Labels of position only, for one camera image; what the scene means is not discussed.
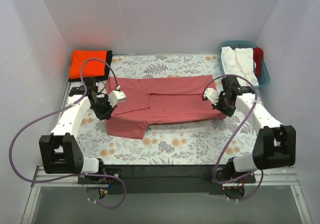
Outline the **pink t shirt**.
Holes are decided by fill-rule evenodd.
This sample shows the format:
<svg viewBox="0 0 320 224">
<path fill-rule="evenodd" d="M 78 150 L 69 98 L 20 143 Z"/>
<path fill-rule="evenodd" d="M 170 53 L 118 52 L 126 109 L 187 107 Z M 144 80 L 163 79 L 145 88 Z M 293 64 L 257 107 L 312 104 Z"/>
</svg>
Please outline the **pink t shirt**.
<svg viewBox="0 0 320 224">
<path fill-rule="evenodd" d="M 201 98 L 211 75 L 130 79 L 110 77 L 105 89 L 114 90 L 117 83 L 126 94 L 106 120 L 110 136 L 143 139 L 150 125 L 224 119 L 226 116 Z"/>
</svg>

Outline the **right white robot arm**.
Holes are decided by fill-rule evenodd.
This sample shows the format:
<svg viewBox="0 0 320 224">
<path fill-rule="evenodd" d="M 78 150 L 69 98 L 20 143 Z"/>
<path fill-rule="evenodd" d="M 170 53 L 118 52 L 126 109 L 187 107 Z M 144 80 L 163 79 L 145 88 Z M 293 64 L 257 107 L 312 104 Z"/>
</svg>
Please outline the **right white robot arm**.
<svg viewBox="0 0 320 224">
<path fill-rule="evenodd" d="M 289 167 L 296 159 L 296 130 L 276 120 L 258 100 L 258 92 L 252 83 L 242 86 L 238 75 L 223 75 L 223 90 L 206 86 L 203 100 L 209 100 L 213 109 L 227 117 L 236 110 L 244 115 L 241 124 L 248 122 L 256 133 L 251 153 L 230 158 L 222 169 L 215 165 L 213 180 L 216 183 L 230 183 L 252 175 L 257 170 Z"/>
</svg>

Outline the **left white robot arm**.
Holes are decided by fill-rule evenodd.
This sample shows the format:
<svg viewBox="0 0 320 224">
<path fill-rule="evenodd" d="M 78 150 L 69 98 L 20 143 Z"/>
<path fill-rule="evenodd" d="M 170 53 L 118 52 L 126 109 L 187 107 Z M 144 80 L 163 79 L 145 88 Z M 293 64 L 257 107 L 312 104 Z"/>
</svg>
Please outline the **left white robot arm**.
<svg viewBox="0 0 320 224">
<path fill-rule="evenodd" d="M 85 157 L 77 143 L 81 122 L 88 110 L 93 110 L 99 120 L 110 119 L 126 95 L 115 89 L 100 97 L 97 82 L 92 78 L 79 87 L 71 88 L 68 96 L 70 108 L 64 110 L 51 133 L 39 139 L 44 170 L 47 174 L 98 173 L 102 161 Z"/>
</svg>

